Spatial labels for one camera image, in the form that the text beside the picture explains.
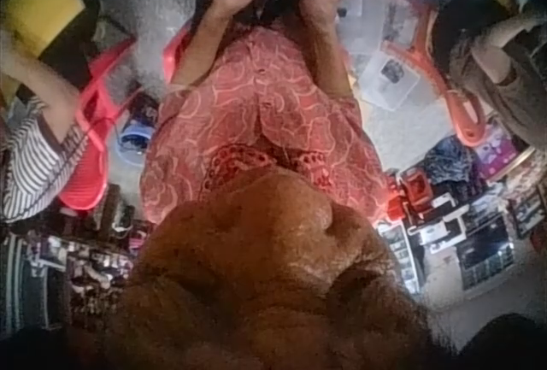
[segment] pink floral dress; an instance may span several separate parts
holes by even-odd
[[[140,181],[144,212],[160,223],[181,203],[271,164],[371,221],[384,213],[385,177],[357,101],[328,97],[298,47],[258,27],[224,50],[198,88],[162,103]]]

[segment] person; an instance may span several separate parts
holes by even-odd
[[[2,134],[0,221],[13,223],[50,205],[83,155],[85,138],[75,123],[78,90],[47,65],[18,51],[8,31],[2,29],[0,39],[2,74],[34,94],[26,117]]]
[[[161,107],[141,185],[159,226],[109,322],[107,361],[387,369],[440,360],[425,310],[370,223],[384,180],[338,47],[338,0],[300,0],[311,69],[299,43],[262,26],[217,57],[250,2],[212,1]]]
[[[432,57],[449,81],[490,105],[507,128],[547,150],[547,88],[517,37],[547,27],[541,7],[508,17],[496,0],[450,0],[432,24]]]
[[[338,44],[338,0],[301,0],[270,26],[235,22],[251,1],[205,1],[194,21],[146,156],[144,213],[159,224],[239,173],[277,166],[377,220],[386,182]]]

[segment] red plastic chair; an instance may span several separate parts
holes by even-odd
[[[486,137],[486,115],[480,100],[472,94],[467,94],[468,107],[460,97],[460,92],[451,90],[444,78],[435,68],[432,59],[427,53],[427,28],[432,7],[425,0],[406,0],[419,16],[418,27],[412,47],[402,49],[397,44],[385,41],[383,50],[401,59],[411,67],[426,75],[433,83],[439,95],[444,97],[456,136],[466,146],[474,147],[482,144]]]
[[[115,105],[107,91],[104,80],[114,65],[126,55],[135,43],[129,38],[103,52],[89,68],[91,82],[80,95],[80,109],[76,120],[88,137],[84,155],[74,169],[70,180],[59,194],[59,198],[74,210],[95,208],[108,185],[109,152],[106,140],[112,126],[137,95],[133,93],[121,106]]]
[[[191,22],[187,22],[163,50],[163,73],[168,84],[171,83],[174,69],[182,61],[183,52],[190,43],[190,27]]]

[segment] woman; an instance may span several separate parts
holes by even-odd
[[[261,27],[215,61],[250,1],[214,0],[174,75],[183,91],[163,104],[142,181],[161,223],[110,323],[108,360],[173,369],[435,361],[423,311],[367,221],[384,182],[339,52],[338,0],[300,3],[311,70],[297,43]]]
[[[213,0],[197,24],[147,155],[146,215],[160,223],[237,174],[275,165],[377,219],[386,184],[338,47],[338,0],[301,0],[302,19],[278,29],[232,24],[251,1]]]

